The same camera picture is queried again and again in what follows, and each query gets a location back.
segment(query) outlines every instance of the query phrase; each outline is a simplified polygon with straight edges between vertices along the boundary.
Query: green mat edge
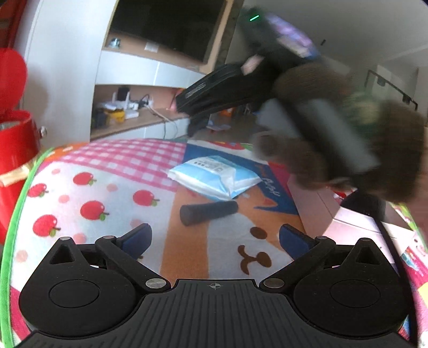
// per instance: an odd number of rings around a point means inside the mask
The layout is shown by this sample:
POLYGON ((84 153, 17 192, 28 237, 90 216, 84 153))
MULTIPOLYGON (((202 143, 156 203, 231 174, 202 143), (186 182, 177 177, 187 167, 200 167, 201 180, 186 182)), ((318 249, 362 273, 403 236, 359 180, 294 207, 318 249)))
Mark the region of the green mat edge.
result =
POLYGON ((18 230, 18 223, 21 217, 22 208, 27 197, 28 190, 31 187, 34 176, 40 165, 48 157, 54 148, 45 151, 42 156, 37 160, 34 167, 31 169, 27 180, 19 195, 18 202, 13 211, 10 220, 9 229, 6 235, 6 241, 3 249, 3 258, 0 268, 0 332, 5 348, 13 348, 13 332, 10 321, 10 276, 12 273, 13 252, 15 249, 16 233, 18 230))

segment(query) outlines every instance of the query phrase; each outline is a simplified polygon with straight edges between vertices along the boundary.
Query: white cabinet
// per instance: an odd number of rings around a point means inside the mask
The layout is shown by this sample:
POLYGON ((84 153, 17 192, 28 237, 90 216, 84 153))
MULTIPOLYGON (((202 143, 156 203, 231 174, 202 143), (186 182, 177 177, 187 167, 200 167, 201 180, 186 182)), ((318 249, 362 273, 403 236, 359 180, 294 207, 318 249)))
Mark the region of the white cabinet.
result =
POLYGON ((101 52, 96 84, 187 88, 204 75, 157 60, 122 52, 101 52))
POLYGON ((46 148, 89 141, 98 63, 116 2, 28 1, 16 40, 28 70, 22 108, 47 127, 46 148))
POLYGON ((96 84, 153 85, 159 62, 120 52, 102 51, 96 84))
POLYGON ((174 139, 187 134, 188 118, 176 120, 173 123, 158 123, 148 127, 131 129, 122 133, 107 136, 105 140, 122 140, 122 139, 174 139))
POLYGON ((204 76, 205 76, 204 74, 201 74, 199 72, 191 71, 189 74, 189 79, 187 81, 187 86, 190 87, 191 85, 199 81, 204 76))
POLYGON ((163 139, 163 123, 158 123, 158 124, 146 127, 145 138, 146 139, 163 139))
POLYGON ((103 138, 104 140, 129 140, 129 139, 145 139, 146 128, 131 129, 127 132, 113 134, 103 138))
POLYGON ((190 70, 160 62, 155 86, 187 88, 190 70))

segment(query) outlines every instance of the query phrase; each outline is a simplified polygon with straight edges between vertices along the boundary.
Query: pink gingham pattern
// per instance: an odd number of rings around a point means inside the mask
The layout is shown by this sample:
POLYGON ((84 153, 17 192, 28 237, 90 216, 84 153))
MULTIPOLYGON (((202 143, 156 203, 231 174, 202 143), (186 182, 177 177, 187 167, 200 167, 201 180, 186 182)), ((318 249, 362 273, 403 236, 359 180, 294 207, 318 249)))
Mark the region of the pink gingham pattern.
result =
POLYGON ((156 139, 100 140, 70 152, 60 161, 175 192, 177 183, 166 173, 181 164, 185 150, 186 144, 156 139))

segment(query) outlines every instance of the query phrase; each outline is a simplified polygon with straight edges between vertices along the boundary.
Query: wet wipes package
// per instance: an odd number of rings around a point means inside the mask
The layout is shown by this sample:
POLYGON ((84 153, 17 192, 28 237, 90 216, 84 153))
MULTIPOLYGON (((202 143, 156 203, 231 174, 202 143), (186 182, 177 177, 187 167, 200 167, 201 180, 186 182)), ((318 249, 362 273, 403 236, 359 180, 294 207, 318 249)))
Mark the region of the wet wipes package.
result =
POLYGON ((261 182, 253 171, 220 156, 192 159, 169 170, 168 177, 201 195, 222 201, 261 182))

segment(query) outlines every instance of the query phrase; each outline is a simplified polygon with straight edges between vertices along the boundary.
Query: floor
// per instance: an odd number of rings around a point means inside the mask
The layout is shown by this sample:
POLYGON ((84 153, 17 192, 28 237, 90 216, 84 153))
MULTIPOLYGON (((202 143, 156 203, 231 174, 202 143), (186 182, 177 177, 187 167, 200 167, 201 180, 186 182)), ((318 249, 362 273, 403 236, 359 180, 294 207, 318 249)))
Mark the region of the floor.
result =
POLYGON ((231 122, 231 129, 222 132, 211 132, 209 129, 198 131, 193 140, 223 141, 228 143, 251 143, 251 137, 259 132, 256 117, 252 114, 243 115, 231 122))

